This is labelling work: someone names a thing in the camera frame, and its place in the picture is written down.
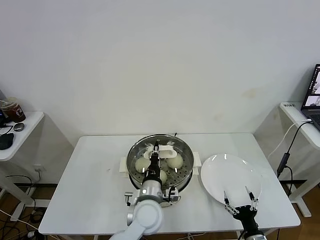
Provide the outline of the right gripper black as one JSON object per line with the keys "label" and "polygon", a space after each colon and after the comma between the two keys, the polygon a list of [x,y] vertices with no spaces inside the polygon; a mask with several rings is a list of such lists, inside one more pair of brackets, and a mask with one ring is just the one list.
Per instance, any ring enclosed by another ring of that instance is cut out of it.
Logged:
{"label": "right gripper black", "polygon": [[239,220],[242,224],[243,229],[246,232],[258,231],[258,225],[255,221],[255,216],[258,212],[259,199],[256,198],[251,190],[245,186],[246,192],[250,198],[250,204],[239,207],[234,207],[230,204],[228,196],[224,191],[224,208],[233,215],[233,218]]}

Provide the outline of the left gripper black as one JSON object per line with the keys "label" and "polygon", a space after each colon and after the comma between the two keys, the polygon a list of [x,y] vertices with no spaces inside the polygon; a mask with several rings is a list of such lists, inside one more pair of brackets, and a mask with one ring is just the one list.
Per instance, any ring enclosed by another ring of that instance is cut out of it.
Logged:
{"label": "left gripper black", "polygon": [[160,178],[160,147],[159,141],[157,140],[153,147],[153,154],[150,156],[150,165],[148,166],[146,172],[144,173],[143,183],[146,181],[156,181],[158,183],[162,183]]}

